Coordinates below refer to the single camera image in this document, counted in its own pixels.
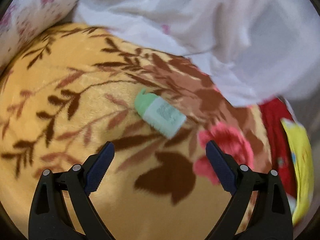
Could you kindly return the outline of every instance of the silver pin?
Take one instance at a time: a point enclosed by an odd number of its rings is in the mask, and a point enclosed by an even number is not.
[[[50,170],[44,170],[44,171],[42,172],[42,174],[43,174],[44,176],[49,175],[49,173],[50,173]]]
[[[242,164],[242,165],[240,166],[240,169],[241,169],[241,171],[248,171],[248,170],[249,170],[248,166],[247,166],[247,165],[244,165],[244,164]]]
[[[81,165],[80,164],[76,164],[72,167],[73,171],[79,171],[81,169]]]
[[[271,170],[271,175],[273,175],[273,176],[277,176],[277,175],[278,175],[278,172],[277,172],[277,171],[275,171],[275,170]]]

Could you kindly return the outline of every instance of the blue gripper pad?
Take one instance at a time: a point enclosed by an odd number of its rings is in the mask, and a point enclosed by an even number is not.
[[[89,196],[91,192],[97,191],[100,182],[106,174],[107,169],[109,168],[114,156],[115,147],[113,143],[109,143],[105,148],[101,150],[97,160],[91,166],[86,176],[86,185],[84,187],[84,192],[87,196]]]
[[[207,143],[205,148],[207,158],[209,159],[214,172],[217,174],[223,189],[230,192],[231,195],[234,195],[237,191],[236,176],[221,155],[220,151],[221,150],[218,149],[211,141]]]

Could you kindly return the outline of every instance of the bottle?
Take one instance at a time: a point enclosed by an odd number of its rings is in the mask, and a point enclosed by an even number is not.
[[[162,135],[171,139],[179,131],[187,117],[160,96],[145,93],[143,89],[134,101],[138,114]]]

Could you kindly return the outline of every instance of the red cloth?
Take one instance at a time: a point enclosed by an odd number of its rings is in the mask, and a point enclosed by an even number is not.
[[[281,119],[293,120],[286,105],[278,98],[260,105],[271,148],[272,168],[278,171],[286,193],[297,198],[297,183],[287,135]]]

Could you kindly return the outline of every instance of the floral blanket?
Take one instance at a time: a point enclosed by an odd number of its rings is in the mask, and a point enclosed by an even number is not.
[[[174,138],[135,111],[143,88],[187,116]],[[115,158],[90,199],[114,237],[205,239],[230,199],[204,156],[210,139],[256,171],[271,169],[258,107],[233,108],[189,60],[140,48],[103,28],[56,26],[1,77],[0,201],[27,235],[41,172],[68,170],[112,141]],[[66,194],[65,200],[81,232]]]

